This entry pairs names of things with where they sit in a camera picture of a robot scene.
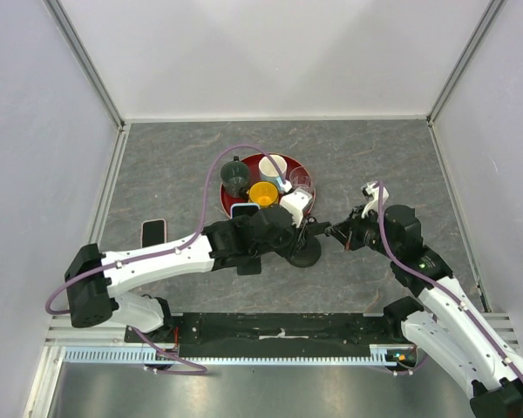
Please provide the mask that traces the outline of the black round-base phone stand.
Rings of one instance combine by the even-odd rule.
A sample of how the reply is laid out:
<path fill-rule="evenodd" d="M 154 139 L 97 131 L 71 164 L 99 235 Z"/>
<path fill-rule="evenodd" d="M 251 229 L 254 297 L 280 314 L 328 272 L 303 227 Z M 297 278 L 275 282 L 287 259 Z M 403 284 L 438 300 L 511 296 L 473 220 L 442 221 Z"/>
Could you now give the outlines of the black round-base phone stand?
<path fill-rule="evenodd" d="M 299 268 L 308 268 L 312 267 L 321 257 L 286 257 L 286 260 L 289 264 Z"/>

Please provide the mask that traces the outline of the blue case phone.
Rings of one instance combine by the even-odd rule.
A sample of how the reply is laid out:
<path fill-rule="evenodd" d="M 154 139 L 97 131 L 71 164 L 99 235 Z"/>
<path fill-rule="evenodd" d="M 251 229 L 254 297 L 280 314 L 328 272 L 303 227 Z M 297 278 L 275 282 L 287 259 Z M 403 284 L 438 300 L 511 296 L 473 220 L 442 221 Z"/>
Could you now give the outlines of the blue case phone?
<path fill-rule="evenodd" d="M 244 202 L 244 203 L 234 203 L 230 207 L 230 216 L 232 219 L 238 218 L 240 216 L 251 217 L 255 215 L 260 210 L 260 206 L 256 203 Z"/>

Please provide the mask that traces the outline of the beige case phone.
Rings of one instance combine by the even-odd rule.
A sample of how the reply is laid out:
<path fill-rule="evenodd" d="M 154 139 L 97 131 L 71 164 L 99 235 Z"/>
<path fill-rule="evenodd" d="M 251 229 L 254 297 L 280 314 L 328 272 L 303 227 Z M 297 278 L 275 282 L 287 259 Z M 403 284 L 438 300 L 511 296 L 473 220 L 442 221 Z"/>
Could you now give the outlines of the beige case phone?
<path fill-rule="evenodd" d="M 166 221 L 164 219 L 149 219 L 141 224 L 140 246 L 147 248 L 166 243 Z"/>

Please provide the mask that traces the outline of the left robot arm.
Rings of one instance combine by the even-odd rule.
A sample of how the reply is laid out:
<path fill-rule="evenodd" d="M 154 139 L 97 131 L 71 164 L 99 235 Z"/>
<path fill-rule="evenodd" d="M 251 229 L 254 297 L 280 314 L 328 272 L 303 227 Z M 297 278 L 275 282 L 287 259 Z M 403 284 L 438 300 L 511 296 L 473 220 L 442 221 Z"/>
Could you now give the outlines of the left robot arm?
<path fill-rule="evenodd" d="M 328 222 L 308 217 L 295 222 L 281 206 L 260 209 L 206 226 L 199 234 L 126 253 L 82 246 L 65 273 L 68 313 L 75 328 L 113 321 L 136 327 L 155 342 L 173 335 L 168 303 L 131 291 L 189 273 L 234 269 L 240 276 L 262 270 L 262 256 L 275 253 L 292 266 L 313 266 L 322 253 L 317 235 Z"/>

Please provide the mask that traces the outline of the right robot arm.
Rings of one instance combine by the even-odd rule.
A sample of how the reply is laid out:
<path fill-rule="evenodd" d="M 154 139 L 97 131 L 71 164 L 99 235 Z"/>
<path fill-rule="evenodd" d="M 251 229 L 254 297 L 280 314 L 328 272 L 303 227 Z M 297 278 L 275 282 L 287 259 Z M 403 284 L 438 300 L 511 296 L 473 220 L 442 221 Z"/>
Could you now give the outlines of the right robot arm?
<path fill-rule="evenodd" d="M 361 206 L 325 230 L 348 250 L 367 247 L 388 257 L 411 296 L 384 309 L 384 337 L 408 340 L 460 386 L 477 417 L 523 417 L 523 357 L 466 296 L 451 268 L 422 237 L 414 209 L 384 213 Z"/>

